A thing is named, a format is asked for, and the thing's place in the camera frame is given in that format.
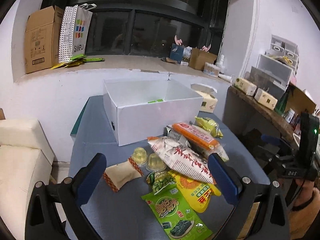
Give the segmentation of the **person's right hand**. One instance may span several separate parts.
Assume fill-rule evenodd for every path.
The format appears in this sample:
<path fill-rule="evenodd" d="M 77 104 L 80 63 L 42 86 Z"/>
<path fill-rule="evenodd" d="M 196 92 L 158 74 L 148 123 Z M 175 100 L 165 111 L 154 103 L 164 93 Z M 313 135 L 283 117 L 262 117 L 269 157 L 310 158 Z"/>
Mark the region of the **person's right hand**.
<path fill-rule="evenodd" d="M 296 184 L 300 186 L 300 193 L 294 201 L 292 211 L 300 211 L 307 208 L 308 211 L 319 211 L 319 189 L 315 187 L 314 181 L 296 179 Z"/>

